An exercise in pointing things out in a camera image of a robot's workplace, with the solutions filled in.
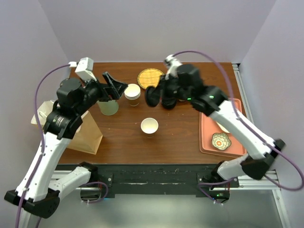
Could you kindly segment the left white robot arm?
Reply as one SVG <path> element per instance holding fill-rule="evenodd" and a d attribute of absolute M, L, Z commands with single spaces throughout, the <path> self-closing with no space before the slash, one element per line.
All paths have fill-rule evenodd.
<path fill-rule="evenodd" d="M 51 178 L 64 150 L 83 122 L 82 115 L 98 101 L 120 99 L 128 87 L 107 72 L 103 77 L 104 84 L 95 78 L 84 80 L 84 84 L 77 78 L 61 82 L 35 158 L 21 184 L 15 190 L 7 191 L 6 201 L 21 206 L 31 215 L 47 219 L 74 189 L 97 184 L 97 167 L 87 162 L 79 164 L 64 178 L 55 182 L 51 182 Z"/>

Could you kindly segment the brown paper coffee cup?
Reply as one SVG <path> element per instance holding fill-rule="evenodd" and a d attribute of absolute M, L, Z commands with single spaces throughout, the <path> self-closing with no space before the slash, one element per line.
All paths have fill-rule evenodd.
<path fill-rule="evenodd" d="M 147 138 L 152 138 L 159 128 L 159 124 L 154 118 L 145 118 L 141 122 L 141 131 Z"/>

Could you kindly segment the black coffee cup lid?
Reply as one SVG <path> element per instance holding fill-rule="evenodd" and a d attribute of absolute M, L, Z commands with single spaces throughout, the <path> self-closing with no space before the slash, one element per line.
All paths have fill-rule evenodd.
<path fill-rule="evenodd" d="M 149 107 L 156 107 L 161 100 L 161 87 L 149 86 L 145 90 L 145 102 Z"/>

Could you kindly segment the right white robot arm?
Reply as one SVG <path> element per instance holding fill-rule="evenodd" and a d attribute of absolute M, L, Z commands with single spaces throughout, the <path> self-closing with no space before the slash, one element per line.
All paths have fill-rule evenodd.
<path fill-rule="evenodd" d="M 157 86 L 162 99 L 188 101 L 193 109 L 225 127 L 247 150 L 241 157 L 221 161 L 208 176 L 207 183 L 221 187 L 243 175 L 254 180 L 265 177 L 285 143 L 257 129 L 217 86 L 205 85 L 199 69 L 192 64 L 166 63 L 166 68 Z"/>

